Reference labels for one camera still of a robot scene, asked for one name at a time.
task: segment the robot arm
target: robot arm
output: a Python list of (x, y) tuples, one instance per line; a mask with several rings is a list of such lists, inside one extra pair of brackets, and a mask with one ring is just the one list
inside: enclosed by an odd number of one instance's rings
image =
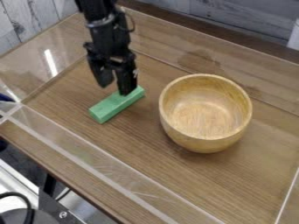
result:
[(116, 76), (119, 93), (136, 89), (136, 56), (128, 49), (131, 42), (126, 13), (118, 0), (75, 0), (87, 19), (92, 42), (84, 44), (88, 64), (98, 84), (104, 88)]

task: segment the green block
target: green block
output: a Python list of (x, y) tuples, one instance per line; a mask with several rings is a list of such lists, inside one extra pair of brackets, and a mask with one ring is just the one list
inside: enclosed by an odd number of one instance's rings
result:
[(127, 96), (120, 95), (116, 91), (106, 100), (91, 107), (88, 112), (99, 123), (104, 123), (144, 95), (146, 91), (139, 86)]

